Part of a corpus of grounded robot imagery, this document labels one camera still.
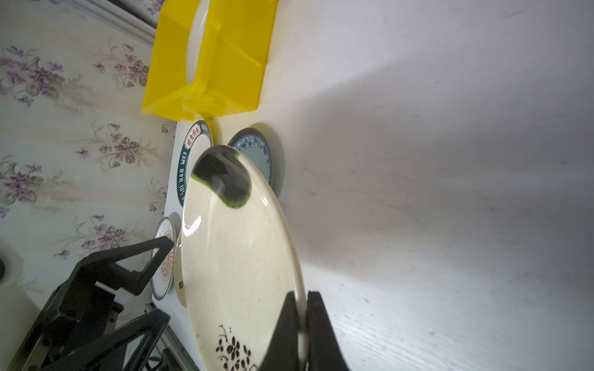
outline floral wallpaper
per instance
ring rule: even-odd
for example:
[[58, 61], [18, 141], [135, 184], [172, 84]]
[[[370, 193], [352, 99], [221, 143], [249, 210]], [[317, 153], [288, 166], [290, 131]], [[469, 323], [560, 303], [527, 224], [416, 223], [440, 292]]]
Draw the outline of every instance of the floral wallpaper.
[[[29, 20], [0, 24], [0, 243], [22, 257], [17, 284], [42, 307], [78, 260], [154, 236], [175, 122], [141, 113], [150, 49], [65, 5], [0, 7]], [[120, 291], [122, 318], [150, 300]]]

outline white tabletop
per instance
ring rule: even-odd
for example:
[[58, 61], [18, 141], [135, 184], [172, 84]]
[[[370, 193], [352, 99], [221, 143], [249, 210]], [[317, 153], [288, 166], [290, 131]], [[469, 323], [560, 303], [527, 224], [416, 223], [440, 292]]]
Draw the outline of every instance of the white tabletop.
[[[276, 133], [305, 287], [352, 370], [591, 369], [584, 4], [280, 1], [260, 108], [214, 124]], [[175, 294], [156, 304], [200, 364]]]

